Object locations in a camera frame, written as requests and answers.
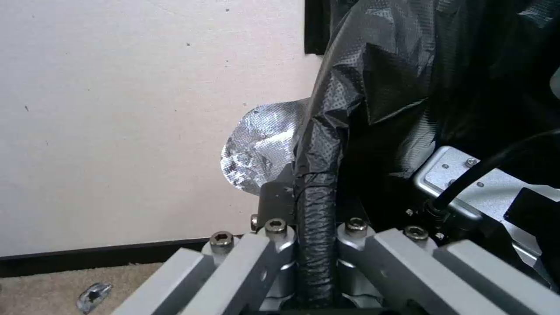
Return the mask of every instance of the gray metal bar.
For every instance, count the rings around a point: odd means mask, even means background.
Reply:
[[[396,229],[353,242],[341,235],[344,260],[357,266],[395,308],[413,300],[429,314],[505,314]]]
[[[435,259],[510,314],[558,314],[560,297],[469,240],[434,251]]]
[[[280,270],[277,256],[269,238],[245,234],[181,314],[257,311]]]
[[[113,315],[175,315],[213,271],[212,257],[180,248]]]

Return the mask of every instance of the black cable connector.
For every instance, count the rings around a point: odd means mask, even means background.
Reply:
[[[447,212],[447,206],[455,199],[459,193],[470,186],[472,183],[476,182],[482,176],[486,175],[491,170],[499,167],[506,160],[511,158],[520,150],[527,147],[527,145],[533,143],[536,140],[541,140],[543,137],[558,136],[560,135],[560,128],[553,129],[550,131],[538,133],[525,138],[519,142],[506,147],[505,149],[499,151],[498,153],[484,159],[474,165],[472,168],[467,170],[463,175],[461,175],[453,184],[451,184],[447,189],[445,189],[435,200],[432,202],[432,207],[437,212]]]

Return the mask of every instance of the black plastic bag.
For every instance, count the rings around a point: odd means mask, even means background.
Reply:
[[[408,179],[438,146],[484,158],[560,127],[560,101],[548,83],[560,62],[559,13],[555,1],[360,0],[352,7],[331,35],[296,148],[304,307],[332,306],[339,297],[341,177],[374,224],[406,205]],[[547,148],[505,171],[560,186],[560,147]]]

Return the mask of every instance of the white wall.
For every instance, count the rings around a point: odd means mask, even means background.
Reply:
[[[220,150],[308,97],[303,0],[0,4],[0,256],[242,233]]]

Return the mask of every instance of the crumpled foil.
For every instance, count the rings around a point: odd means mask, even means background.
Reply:
[[[265,104],[251,110],[227,139],[220,164],[236,188],[259,195],[293,160],[308,99]]]

